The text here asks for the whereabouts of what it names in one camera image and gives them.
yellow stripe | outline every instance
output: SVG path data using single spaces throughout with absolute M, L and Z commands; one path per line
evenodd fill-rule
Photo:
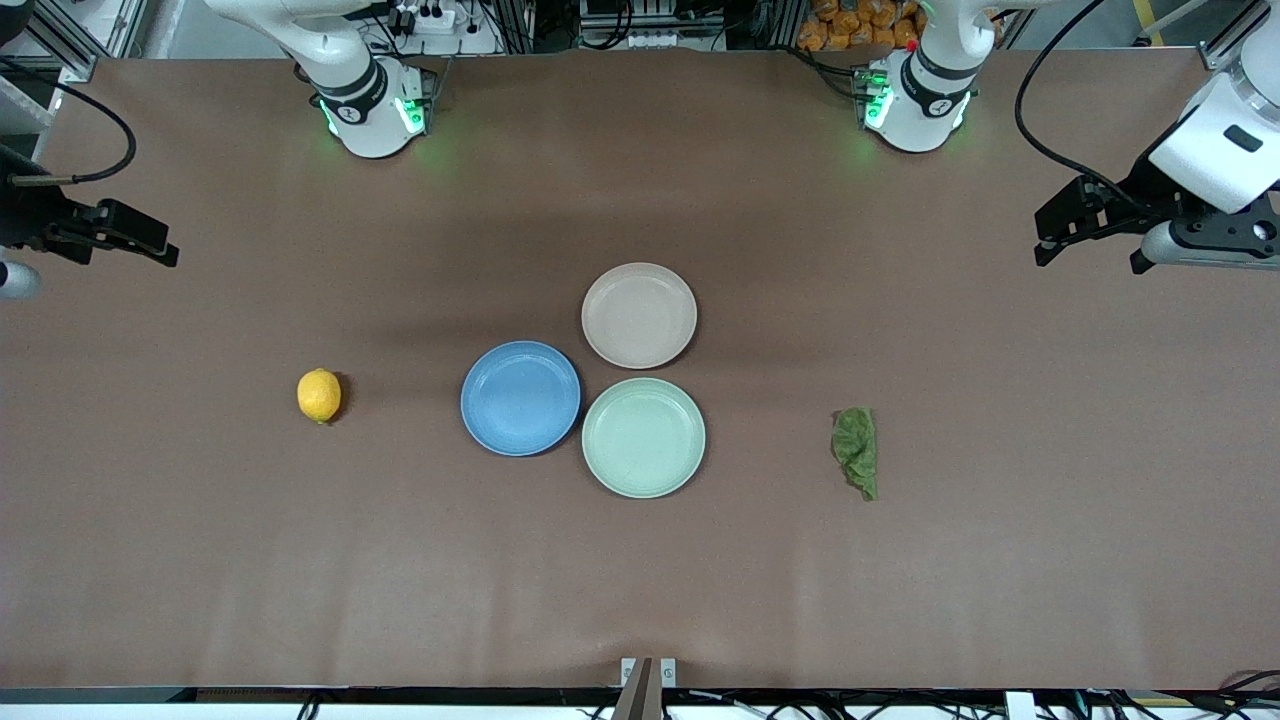
M 1156 13 L 1151 9 L 1151 0 L 1133 0 L 1133 9 L 1138 13 L 1138 24 L 1142 27 L 1156 24 Z M 1164 45 L 1165 38 L 1156 35 L 1151 36 L 1152 45 Z

plate rim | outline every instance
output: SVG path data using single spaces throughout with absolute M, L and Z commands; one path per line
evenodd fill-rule
M 598 295 L 602 283 L 604 283 L 611 275 L 622 274 L 628 269 L 639 270 L 650 268 L 657 268 L 660 273 L 668 274 L 669 277 L 678 281 L 680 287 L 684 290 L 684 295 L 686 295 L 689 300 L 692 302 L 694 311 L 692 311 L 692 323 L 689 327 L 689 337 L 686 337 L 684 342 L 680 343 L 680 347 L 676 348 L 676 351 L 669 357 L 666 357 L 658 363 L 640 364 L 640 365 L 620 363 L 618 360 L 611 357 L 604 351 L 602 351 L 600 347 L 595 343 L 595 341 L 591 340 L 591 333 L 590 331 L 588 331 L 588 324 L 586 324 L 586 309 L 588 305 L 591 302 L 591 299 Z M 676 357 L 680 357 L 680 354 L 684 352 L 685 348 L 689 347 L 689 343 L 694 341 L 694 336 L 698 333 L 698 296 L 694 295 L 694 288 L 690 287 L 689 282 L 686 282 L 685 278 L 680 275 L 680 273 L 672 270 L 666 265 L 659 265 L 657 263 L 648 263 L 648 261 L 623 263 L 621 265 L 614 265 L 613 268 L 609 268 L 608 270 L 602 273 L 600 277 L 595 278 L 595 282 L 591 283 L 591 287 L 586 288 L 586 295 L 582 296 L 582 307 L 579 311 L 579 323 L 582 327 L 582 336 L 586 338 L 586 343 L 591 346 L 591 350 L 605 363 L 609 363 L 611 365 L 617 365 L 618 368 L 626 370 L 652 370 L 654 368 L 660 368 L 667 363 L 671 363 Z
M 467 421 L 467 388 L 471 387 L 472 384 L 472 378 L 475 377 L 476 368 L 479 368 L 480 364 L 484 363 L 485 359 L 488 359 L 490 355 L 494 355 L 498 351 L 504 350 L 512 345 L 531 345 L 543 348 L 544 351 L 549 350 L 553 354 L 553 356 L 558 356 L 558 360 L 562 360 L 564 363 L 564 366 L 568 368 L 570 370 L 570 377 L 573 379 L 573 395 L 577 398 L 576 401 L 577 409 L 570 418 L 568 427 L 566 427 L 564 430 L 556 437 L 556 439 L 553 439 L 550 443 L 548 443 L 545 447 L 540 450 L 532 450 L 527 452 L 509 452 L 504 450 L 498 450 L 497 447 L 493 447 L 490 443 L 481 439 L 479 437 L 479 433 L 476 433 L 476 430 L 471 427 L 471 423 Z M 476 441 L 476 443 L 480 447 L 495 455 L 502 455 L 504 457 L 529 457 L 530 455 L 538 455 L 539 452 L 545 452 L 552 447 L 556 447 L 556 443 L 561 442 L 571 432 L 573 432 L 573 425 L 577 423 L 579 416 L 582 415 L 582 378 L 579 377 L 577 368 L 573 366 L 573 361 L 570 360 L 568 356 L 561 352 L 559 348 L 557 348 L 556 346 L 538 340 L 511 340 L 500 345 L 495 345 L 494 347 L 490 347 L 488 351 L 484 352 L 484 355 L 476 357 L 476 360 L 471 364 L 471 368 L 467 369 L 467 374 L 462 379 L 462 389 L 461 392 L 458 392 L 458 413 L 460 415 L 462 415 L 462 427 L 467 430 L 467 434 L 471 436 L 471 439 Z
M 646 384 L 654 384 L 655 383 L 658 387 L 663 387 L 667 392 L 675 391 L 678 395 L 684 396 L 686 400 L 689 400 L 689 404 L 692 405 L 694 410 L 696 411 L 695 416 L 696 416 L 698 421 L 696 421 L 695 427 L 698 428 L 699 434 L 701 436 L 701 442 L 699 443 L 699 448 L 698 448 L 698 462 L 695 462 L 694 466 L 692 466 L 692 469 L 689 471 L 689 474 L 685 475 L 671 489 L 668 489 L 666 492 L 660 492 L 658 495 L 634 495 L 634 493 L 627 493 L 627 492 L 622 492 L 620 489 L 613 488 L 612 486 L 609 486 L 609 483 L 607 483 L 604 480 L 604 478 L 600 477 L 600 471 L 591 465 L 591 459 L 588 455 L 588 450 L 586 450 L 586 446 L 588 446 L 588 439 L 586 439 L 588 438 L 588 429 L 593 427 L 593 424 L 591 424 L 593 413 L 595 413 L 595 409 L 599 406 L 600 401 L 605 400 L 605 397 L 611 392 L 614 396 L 617 396 L 621 392 L 623 392 L 623 391 L 614 391 L 614 388 L 618 388 L 618 387 L 622 387 L 622 386 L 630 386 L 630 384 L 635 384 L 635 383 L 646 383 Z M 607 491 L 609 491 L 609 492 L 612 492 L 614 495 L 618 495 L 621 497 L 626 497 L 626 498 L 630 498 L 630 500 L 657 500 L 659 497 L 666 497 L 666 496 L 676 492 L 677 489 L 685 487 L 689 483 L 689 480 L 691 480 L 692 477 L 698 474 L 698 470 L 701 469 L 703 460 L 705 457 L 707 457 L 707 419 L 703 416 L 703 409 L 701 409 L 701 406 L 698 405 L 698 401 L 694 400 L 694 397 L 691 395 L 689 395 L 687 392 L 685 392 L 685 388 L 677 386 L 673 382 L 664 380 L 662 378 L 654 378 L 654 377 L 648 377 L 646 375 L 646 377 L 640 377 L 640 378 L 627 378 L 625 380 L 618 380 L 618 382 L 613 383 L 612 386 L 604 388 L 604 392 L 602 392 L 591 402 L 591 406 L 588 407 L 588 410 L 586 410 L 586 415 L 582 418 L 582 459 L 586 461 L 586 468 L 588 468 L 588 470 L 591 471 L 591 475 L 595 478 L 595 480 L 598 483 L 600 483 L 602 486 L 604 486 L 604 489 L 607 489 Z

blue plate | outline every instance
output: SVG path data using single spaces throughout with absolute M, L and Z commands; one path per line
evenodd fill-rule
M 462 423 L 498 455 L 552 447 L 573 427 L 581 406 L 573 365 L 554 347 L 530 340 L 485 352 L 462 383 Z

green leafy vegetable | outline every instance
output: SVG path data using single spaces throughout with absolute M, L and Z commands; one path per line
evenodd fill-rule
M 870 407 L 850 407 L 836 416 L 831 452 L 845 470 L 849 484 L 876 500 L 876 421 Z

glowing green light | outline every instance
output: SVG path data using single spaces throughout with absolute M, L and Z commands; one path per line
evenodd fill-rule
M 324 113 L 324 119 L 329 122 L 329 133 L 337 137 L 338 126 L 333 124 L 333 115 L 329 113 L 329 108 L 325 106 L 324 100 L 320 101 L 320 111 Z
M 964 122 L 964 109 L 969 106 L 970 97 L 973 97 L 972 92 L 964 94 L 964 99 L 960 100 L 960 106 L 956 108 L 956 119 L 954 123 L 951 123 L 951 129 L 956 129 L 957 127 L 960 127 L 960 123 Z
M 884 124 L 884 117 L 888 115 L 888 106 L 893 104 L 893 88 L 886 87 L 884 92 L 881 92 L 876 100 L 872 100 L 867 105 L 867 124 L 873 128 L 879 128 Z
M 417 135 L 426 127 L 422 122 L 422 111 L 417 108 L 417 102 L 412 100 L 406 102 L 397 97 L 396 110 L 399 111 L 401 120 L 404 122 L 404 129 L 407 129 L 410 135 Z

